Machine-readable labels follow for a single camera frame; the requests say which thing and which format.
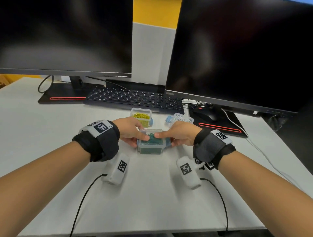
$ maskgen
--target keyboard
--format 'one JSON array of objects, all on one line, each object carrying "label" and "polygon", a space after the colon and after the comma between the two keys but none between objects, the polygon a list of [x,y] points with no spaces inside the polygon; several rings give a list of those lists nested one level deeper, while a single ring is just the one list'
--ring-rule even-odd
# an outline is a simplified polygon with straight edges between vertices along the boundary
[{"label": "keyboard", "polygon": [[123,109],[137,107],[159,113],[184,114],[180,98],[164,96],[162,93],[113,89],[103,86],[95,86],[84,100],[84,104]]}]

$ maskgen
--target computer mouse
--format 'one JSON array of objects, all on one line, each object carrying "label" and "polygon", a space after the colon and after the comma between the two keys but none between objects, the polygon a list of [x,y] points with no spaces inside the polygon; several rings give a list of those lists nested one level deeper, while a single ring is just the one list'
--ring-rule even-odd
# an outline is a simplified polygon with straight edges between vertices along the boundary
[{"label": "computer mouse", "polygon": [[196,107],[193,110],[193,113],[195,113],[198,117],[202,118],[207,122],[214,122],[217,121],[218,119],[216,116],[216,112],[211,108],[207,107]]}]

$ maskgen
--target computer monitor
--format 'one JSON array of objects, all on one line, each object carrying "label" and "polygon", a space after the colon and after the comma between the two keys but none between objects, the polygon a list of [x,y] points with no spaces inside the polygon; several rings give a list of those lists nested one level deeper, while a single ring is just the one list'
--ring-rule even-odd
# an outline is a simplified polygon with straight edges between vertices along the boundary
[{"label": "computer monitor", "polygon": [[131,77],[133,1],[4,1],[0,15],[0,73]]},{"label": "computer monitor", "polygon": [[165,93],[293,115],[312,96],[313,5],[183,0]]}]

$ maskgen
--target white sensor device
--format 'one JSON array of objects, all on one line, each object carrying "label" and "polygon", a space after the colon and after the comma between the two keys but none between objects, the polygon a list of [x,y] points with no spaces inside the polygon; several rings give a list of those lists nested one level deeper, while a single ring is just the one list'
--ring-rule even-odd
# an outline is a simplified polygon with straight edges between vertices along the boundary
[{"label": "white sensor device", "polygon": [[128,170],[129,160],[127,155],[119,152],[113,159],[108,160],[110,170],[108,171],[108,175],[103,177],[103,181],[109,184],[120,185]]},{"label": "white sensor device", "polygon": [[196,170],[204,166],[204,162],[196,164],[194,159],[191,160],[188,156],[183,156],[176,161],[176,165],[182,179],[190,189],[196,189],[201,186],[201,180]]}]

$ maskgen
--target clear plastic box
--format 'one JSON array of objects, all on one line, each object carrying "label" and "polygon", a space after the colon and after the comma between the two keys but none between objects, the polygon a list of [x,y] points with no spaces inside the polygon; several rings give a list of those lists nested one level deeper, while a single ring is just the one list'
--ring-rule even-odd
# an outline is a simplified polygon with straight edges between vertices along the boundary
[{"label": "clear plastic box", "polygon": [[144,109],[144,108],[132,108],[130,117],[133,117],[136,113],[144,113],[149,116],[149,119],[145,118],[136,118],[140,121],[144,128],[148,128],[149,124],[151,123],[152,111],[151,109]]},{"label": "clear plastic box", "polygon": [[140,131],[150,136],[149,141],[139,140],[138,151],[140,152],[140,154],[160,155],[166,146],[166,141],[165,141],[165,138],[155,138],[154,133],[163,132],[163,130],[162,129],[142,129]]},{"label": "clear plastic box", "polygon": [[184,117],[184,115],[180,113],[175,113],[170,122],[168,122],[168,120],[169,118],[167,118],[166,123],[169,127],[171,127],[176,121],[183,121],[191,124],[193,124],[194,121],[192,117]]}]

